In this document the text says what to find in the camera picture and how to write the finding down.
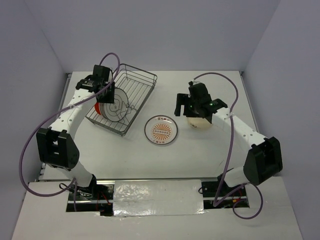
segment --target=orange sunburst pattern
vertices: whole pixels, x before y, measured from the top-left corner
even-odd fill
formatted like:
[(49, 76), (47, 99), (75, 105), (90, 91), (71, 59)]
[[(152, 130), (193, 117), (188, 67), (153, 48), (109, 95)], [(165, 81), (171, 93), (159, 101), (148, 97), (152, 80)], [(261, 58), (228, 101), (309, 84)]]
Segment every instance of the orange sunburst pattern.
[(159, 141), (165, 141), (171, 137), (171, 127), (166, 123), (157, 123), (152, 128), (152, 136)]

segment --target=metal dish rack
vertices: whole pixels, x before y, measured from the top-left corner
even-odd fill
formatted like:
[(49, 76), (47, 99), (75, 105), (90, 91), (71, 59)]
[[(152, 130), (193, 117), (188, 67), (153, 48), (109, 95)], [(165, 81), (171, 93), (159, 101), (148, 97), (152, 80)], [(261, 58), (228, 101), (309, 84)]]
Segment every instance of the metal dish rack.
[(128, 97), (127, 112), (123, 119), (114, 122), (98, 114), (92, 107), (85, 116), (92, 123), (121, 136), (126, 135), (150, 94), (155, 88), (157, 75), (127, 64), (120, 65), (115, 87), (125, 91)]

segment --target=gray wall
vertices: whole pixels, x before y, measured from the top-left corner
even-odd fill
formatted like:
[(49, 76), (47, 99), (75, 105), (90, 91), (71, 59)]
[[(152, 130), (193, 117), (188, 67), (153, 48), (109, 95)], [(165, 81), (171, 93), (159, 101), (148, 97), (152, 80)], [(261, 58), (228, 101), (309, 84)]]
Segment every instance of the gray wall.
[(281, 0), (244, 75), (261, 132), (279, 138), (305, 240), (319, 239), (320, 1)]
[(25, 1), (71, 72), (107, 52), (148, 70), (244, 70), (280, 0)]
[[(64, 74), (23, 0), (0, 6), (0, 239), (11, 239), (25, 194), (18, 175), (23, 144), (34, 127), (59, 107)], [(40, 171), (35, 141), (25, 155), (24, 176)]]

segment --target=white wall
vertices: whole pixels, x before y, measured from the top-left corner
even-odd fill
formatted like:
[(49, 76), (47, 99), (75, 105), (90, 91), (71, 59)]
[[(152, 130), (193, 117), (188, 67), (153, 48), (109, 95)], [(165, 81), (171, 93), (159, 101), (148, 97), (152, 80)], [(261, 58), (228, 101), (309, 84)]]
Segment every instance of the white wall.
[(281, 0), (244, 71), (262, 133), (279, 138), (282, 176), (305, 240), (319, 239), (320, 1)]
[[(25, 194), (20, 151), (34, 127), (58, 109), (65, 76), (23, 0), (1, 1), (0, 33), (0, 238), (8, 240)], [(40, 166), (33, 141), (25, 155), (26, 181), (34, 181)]]
[(25, 1), (71, 72), (106, 52), (148, 70), (244, 70), (280, 0)]

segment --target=white table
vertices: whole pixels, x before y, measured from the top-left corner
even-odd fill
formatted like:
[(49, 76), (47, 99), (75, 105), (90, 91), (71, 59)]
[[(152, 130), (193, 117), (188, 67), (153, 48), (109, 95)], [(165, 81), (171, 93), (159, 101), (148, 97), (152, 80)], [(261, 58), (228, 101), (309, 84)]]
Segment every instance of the white table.
[[(75, 136), (81, 162), (98, 179), (156, 179), (216, 177), (223, 169), (230, 136), (212, 127), (201, 132), (190, 128), (186, 119), (174, 117), (177, 93), (188, 92), (188, 81), (203, 71), (157, 71), (154, 92), (125, 137), (120, 137), (85, 119)], [(237, 71), (221, 71), (239, 89), (234, 113), (255, 129), (254, 118)], [(71, 99), (76, 83), (90, 72), (74, 72), (64, 106)], [(229, 106), (235, 92), (219, 76), (205, 76), (213, 99), (221, 98)], [(158, 114), (173, 117), (179, 136), (168, 146), (157, 146), (144, 136), (146, 121)], [(196, 146), (197, 151), (188, 149)], [(230, 167), (243, 165), (246, 154), (235, 144)], [(40, 193), (59, 190), (56, 180), (66, 179), (59, 171), (46, 167), (43, 180), (30, 187)], [(96, 212), (66, 212), (68, 193), (55, 197), (36, 197), (27, 192), (13, 234), (14, 240), (26, 239), (214, 239), (214, 240), (301, 240), (302, 236), (281, 177), (272, 177), (260, 185), (264, 208), (253, 220), (237, 218), (231, 209), (212, 209), (204, 214), (180, 216), (100, 217)], [(250, 216), (260, 199), (252, 186), (246, 186), (250, 208), (238, 208)]]
[[(193, 129), (184, 116), (174, 116), (177, 93), (188, 93), (188, 82), (204, 72), (154, 71), (158, 76), (155, 89), (124, 137), (84, 119), (74, 140), (84, 167), (97, 179), (206, 178), (220, 175), (227, 157), (230, 135), (217, 127), (208, 131)], [(233, 112), (256, 129), (239, 72), (220, 73), (234, 81), (239, 90), (239, 100)], [(64, 107), (70, 102), (77, 82), (89, 74), (91, 72), (72, 74)], [(217, 75), (203, 76), (199, 80), (206, 84), (212, 99), (220, 98), (231, 106), (236, 93), (227, 80)], [(167, 115), (176, 121), (179, 134), (173, 144), (158, 146), (145, 137), (145, 124), (155, 115)], [(247, 153), (235, 143), (230, 168), (243, 165), (246, 156)], [(67, 178), (58, 170), (46, 167), (42, 179)]]

